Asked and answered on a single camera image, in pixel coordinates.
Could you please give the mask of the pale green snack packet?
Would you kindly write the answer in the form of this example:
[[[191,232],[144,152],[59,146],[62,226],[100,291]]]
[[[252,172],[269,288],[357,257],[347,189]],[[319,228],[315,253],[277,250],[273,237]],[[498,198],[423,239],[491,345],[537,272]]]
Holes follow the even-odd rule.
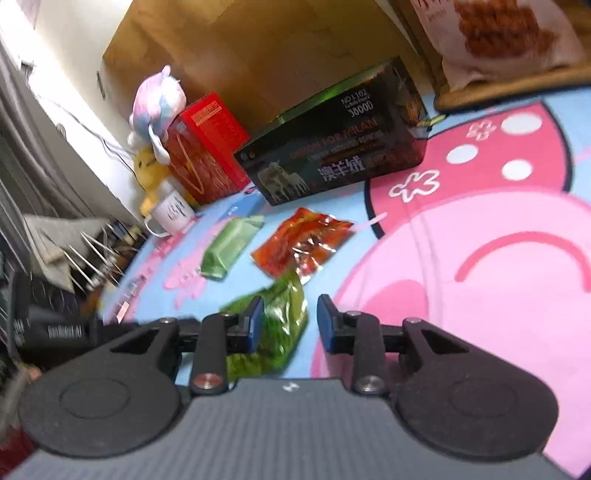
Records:
[[[200,274],[208,279],[223,280],[263,223],[260,215],[231,218],[205,250]]]

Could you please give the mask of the red spicy snack packet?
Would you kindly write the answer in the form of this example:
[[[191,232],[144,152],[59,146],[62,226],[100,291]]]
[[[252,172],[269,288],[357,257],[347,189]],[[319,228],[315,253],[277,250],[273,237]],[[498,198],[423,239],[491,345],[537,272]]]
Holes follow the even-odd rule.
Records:
[[[350,221],[298,208],[252,252],[252,259],[276,279],[294,270],[304,285],[353,236],[353,226]]]

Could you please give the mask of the pastel unicorn plush toy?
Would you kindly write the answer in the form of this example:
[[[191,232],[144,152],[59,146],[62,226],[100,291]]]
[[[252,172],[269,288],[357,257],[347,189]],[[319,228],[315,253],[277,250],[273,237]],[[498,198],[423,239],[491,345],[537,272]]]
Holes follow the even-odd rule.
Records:
[[[138,151],[150,146],[155,159],[160,164],[168,165],[170,156],[164,147],[168,138],[167,130],[186,107],[186,102],[184,90],[171,75],[169,65],[144,79],[137,89],[129,115],[129,147]]]

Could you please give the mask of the red gift box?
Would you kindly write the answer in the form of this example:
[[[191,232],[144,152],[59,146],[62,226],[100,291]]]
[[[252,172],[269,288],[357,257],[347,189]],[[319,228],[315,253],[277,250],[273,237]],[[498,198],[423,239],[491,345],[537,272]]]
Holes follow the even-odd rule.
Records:
[[[235,160],[249,133],[216,93],[186,107],[167,134],[170,170],[197,204],[213,203],[249,185],[249,176]]]

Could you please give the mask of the wooden headboard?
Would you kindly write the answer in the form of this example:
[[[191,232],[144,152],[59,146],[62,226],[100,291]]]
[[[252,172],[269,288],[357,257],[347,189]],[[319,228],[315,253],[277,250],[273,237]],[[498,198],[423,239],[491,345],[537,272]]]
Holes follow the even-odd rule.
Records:
[[[393,16],[385,1],[134,1],[102,56],[102,86],[128,117],[140,83],[170,66],[188,102],[215,92],[250,133],[394,56],[428,95]]]

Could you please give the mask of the Peppa Pig blue bedsheet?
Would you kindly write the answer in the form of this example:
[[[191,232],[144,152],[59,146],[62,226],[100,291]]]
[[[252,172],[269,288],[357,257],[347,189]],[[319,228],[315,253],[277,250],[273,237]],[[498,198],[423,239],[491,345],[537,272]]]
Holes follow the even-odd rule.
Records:
[[[590,94],[440,125],[423,164],[303,200],[358,234],[305,290],[396,325],[417,316],[531,372],[559,402],[541,457],[456,462],[344,388],[309,323],[280,381],[207,402],[119,479],[570,479],[590,465]]]

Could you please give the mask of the metal drying rack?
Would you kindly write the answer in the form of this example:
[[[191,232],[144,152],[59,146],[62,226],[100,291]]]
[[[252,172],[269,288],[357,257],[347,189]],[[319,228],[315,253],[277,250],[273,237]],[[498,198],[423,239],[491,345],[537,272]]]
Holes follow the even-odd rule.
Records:
[[[43,218],[35,228],[41,267],[50,282],[87,294],[106,283],[117,285],[146,239],[136,225],[91,218]]]

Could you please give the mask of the yellow duck plush toy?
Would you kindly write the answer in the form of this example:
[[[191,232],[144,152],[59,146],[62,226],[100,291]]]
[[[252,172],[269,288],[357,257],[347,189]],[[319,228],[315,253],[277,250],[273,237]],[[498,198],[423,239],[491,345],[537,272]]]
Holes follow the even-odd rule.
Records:
[[[141,188],[144,190],[144,198],[139,207],[140,214],[146,217],[168,194],[178,192],[185,200],[187,192],[181,183],[172,175],[167,165],[159,163],[151,147],[141,148],[134,156],[134,173]]]

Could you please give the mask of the black sheep wool box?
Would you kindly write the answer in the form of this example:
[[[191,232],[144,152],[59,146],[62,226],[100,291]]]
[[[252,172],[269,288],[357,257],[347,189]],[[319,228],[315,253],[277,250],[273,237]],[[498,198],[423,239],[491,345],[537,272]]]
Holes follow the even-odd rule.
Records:
[[[429,121],[411,74],[394,57],[277,116],[235,160],[276,206],[418,166]]]

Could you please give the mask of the white enamel mug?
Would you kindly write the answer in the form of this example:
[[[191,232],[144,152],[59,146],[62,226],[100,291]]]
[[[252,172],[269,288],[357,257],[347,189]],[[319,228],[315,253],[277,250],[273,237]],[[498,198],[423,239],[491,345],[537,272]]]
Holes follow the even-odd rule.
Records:
[[[176,190],[170,191],[144,218],[147,231],[157,237],[166,238],[180,233],[195,219],[190,204]]]

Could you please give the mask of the pink fried twist snack bag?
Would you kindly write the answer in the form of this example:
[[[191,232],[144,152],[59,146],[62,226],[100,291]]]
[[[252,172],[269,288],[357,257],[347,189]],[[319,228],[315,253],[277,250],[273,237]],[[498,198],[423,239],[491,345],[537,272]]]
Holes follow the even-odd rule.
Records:
[[[412,6],[453,91],[590,59],[588,1],[414,1]]]

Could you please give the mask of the bright green snack bag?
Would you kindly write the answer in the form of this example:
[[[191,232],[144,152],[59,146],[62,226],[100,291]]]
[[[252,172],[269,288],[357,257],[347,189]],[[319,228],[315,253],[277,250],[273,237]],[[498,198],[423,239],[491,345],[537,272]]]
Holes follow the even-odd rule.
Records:
[[[308,325],[304,287],[294,270],[284,272],[273,285],[234,299],[222,312],[240,313],[254,296],[264,302],[259,343],[252,354],[231,354],[226,360],[228,380],[280,374],[286,370]]]

